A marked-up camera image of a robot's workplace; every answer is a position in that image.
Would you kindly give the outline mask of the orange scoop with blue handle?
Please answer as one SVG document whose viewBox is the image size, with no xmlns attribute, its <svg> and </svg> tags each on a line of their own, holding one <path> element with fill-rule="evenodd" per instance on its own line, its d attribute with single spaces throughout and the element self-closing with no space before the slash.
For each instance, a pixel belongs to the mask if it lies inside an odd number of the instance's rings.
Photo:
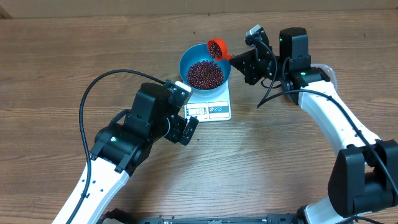
<svg viewBox="0 0 398 224">
<path fill-rule="evenodd" d="M 207 44 L 207 50 L 211 58 L 214 60 L 230 60 L 234 56 L 228 53 L 228 48 L 225 41 L 221 38 L 210 39 Z"/>
</svg>

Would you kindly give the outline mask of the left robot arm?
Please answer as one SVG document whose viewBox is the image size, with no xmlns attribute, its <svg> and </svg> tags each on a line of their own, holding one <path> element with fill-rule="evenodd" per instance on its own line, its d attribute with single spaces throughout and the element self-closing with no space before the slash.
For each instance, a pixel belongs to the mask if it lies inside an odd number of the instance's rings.
<svg viewBox="0 0 398 224">
<path fill-rule="evenodd" d="M 166 138 L 187 145 L 196 129 L 196 118 L 178 115 L 193 90 L 176 81 L 164 85 L 143 83 L 132 108 L 116 115 L 100 130 L 72 194 L 54 223 L 96 223 L 136 168 L 149 157 L 153 143 Z"/>
</svg>

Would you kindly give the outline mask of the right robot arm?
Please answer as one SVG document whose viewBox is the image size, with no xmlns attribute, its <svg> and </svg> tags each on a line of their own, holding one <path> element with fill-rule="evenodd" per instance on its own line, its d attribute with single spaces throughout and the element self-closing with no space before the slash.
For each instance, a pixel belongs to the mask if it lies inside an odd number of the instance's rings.
<svg viewBox="0 0 398 224">
<path fill-rule="evenodd" d="M 325 198 L 295 214 L 268 215 L 266 223 L 354 223 L 395 207 L 397 143 L 365 127 L 338 96 L 327 70 L 312 65 L 307 31 L 281 30 L 278 54 L 261 26 L 250 29 L 245 42 L 249 51 L 229 63 L 250 85 L 261 78 L 280 82 L 282 94 L 315 120 L 336 154 Z"/>
</svg>

